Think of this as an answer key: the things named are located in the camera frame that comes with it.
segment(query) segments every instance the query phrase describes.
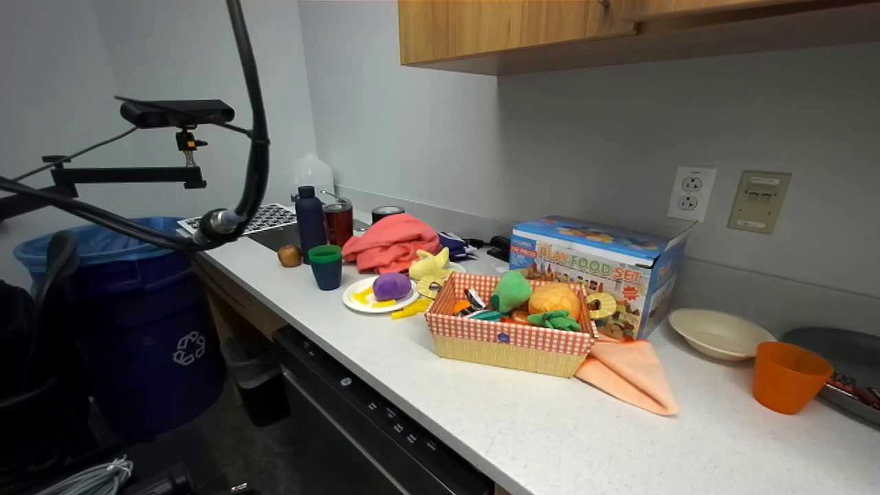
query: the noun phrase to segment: blue trash can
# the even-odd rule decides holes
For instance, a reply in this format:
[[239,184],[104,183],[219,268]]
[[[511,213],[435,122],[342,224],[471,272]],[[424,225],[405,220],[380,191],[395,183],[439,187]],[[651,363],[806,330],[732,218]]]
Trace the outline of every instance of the blue trash can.
[[[174,218],[135,224],[177,231]],[[67,304],[108,426],[149,440],[215,405],[226,363],[189,257],[100,225],[75,235],[80,269]],[[49,236],[39,236],[17,249],[36,286],[46,275],[46,245]]]

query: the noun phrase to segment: green cup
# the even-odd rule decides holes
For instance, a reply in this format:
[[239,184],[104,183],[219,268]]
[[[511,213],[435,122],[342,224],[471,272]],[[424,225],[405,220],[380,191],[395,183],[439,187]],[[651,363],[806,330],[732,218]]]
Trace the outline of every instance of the green cup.
[[317,245],[309,250],[309,268],[322,291],[332,291],[342,286],[342,249],[338,245]]

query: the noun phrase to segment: black bottle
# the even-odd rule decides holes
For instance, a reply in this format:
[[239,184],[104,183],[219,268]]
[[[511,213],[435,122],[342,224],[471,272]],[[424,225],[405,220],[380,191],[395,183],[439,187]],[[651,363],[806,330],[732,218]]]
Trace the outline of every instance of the black bottle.
[[309,250],[328,245],[325,207],[313,199],[313,187],[299,187],[294,199],[296,228],[299,228],[299,257],[309,264]]

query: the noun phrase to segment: kitchen counter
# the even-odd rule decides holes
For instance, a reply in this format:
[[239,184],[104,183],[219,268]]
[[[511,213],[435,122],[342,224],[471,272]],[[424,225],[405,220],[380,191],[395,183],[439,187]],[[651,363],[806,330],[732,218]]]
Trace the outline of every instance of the kitchen counter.
[[815,401],[778,415],[750,399],[750,366],[691,353],[669,327],[651,334],[680,399],[680,419],[621,405],[577,379],[442,360],[427,322],[353,315],[361,275],[320,291],[311,269],[283,269],[239,239],[207,258],[280,320],[377,389],[509,492],[846,492],[880,488],[880,432]]

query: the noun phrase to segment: upper cabinet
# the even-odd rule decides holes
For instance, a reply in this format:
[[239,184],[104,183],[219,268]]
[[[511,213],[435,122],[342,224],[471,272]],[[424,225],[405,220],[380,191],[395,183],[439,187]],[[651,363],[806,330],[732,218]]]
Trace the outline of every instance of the upper cabinet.
[[399,0],[401,63],[481,74],[880,42],[880,0]]

